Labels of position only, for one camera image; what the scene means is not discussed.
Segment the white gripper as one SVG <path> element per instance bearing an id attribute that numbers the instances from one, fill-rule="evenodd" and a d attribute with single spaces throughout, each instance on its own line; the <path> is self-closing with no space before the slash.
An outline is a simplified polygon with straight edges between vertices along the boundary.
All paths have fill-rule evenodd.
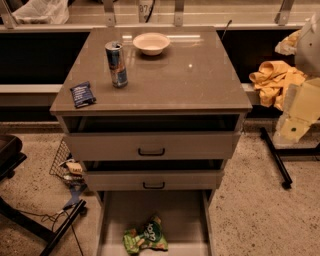
<path id="1" fill-rule="evenodd" d="M 320 78 L 291 84 L 275 132 L 276 143 L 297 143 L 320 118 Z"/>

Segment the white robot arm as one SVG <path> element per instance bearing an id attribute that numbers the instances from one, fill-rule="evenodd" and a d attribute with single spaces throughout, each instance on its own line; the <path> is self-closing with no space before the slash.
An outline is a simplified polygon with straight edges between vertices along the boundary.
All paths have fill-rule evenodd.
<path id="1" fill-rule="evenodd" d="M 295 64 L 307 79 L 300 86 L 289 85 L 274 134 L 280 144 L 297 143 L 320 118 L 320 13 L 301 30 Z"/>

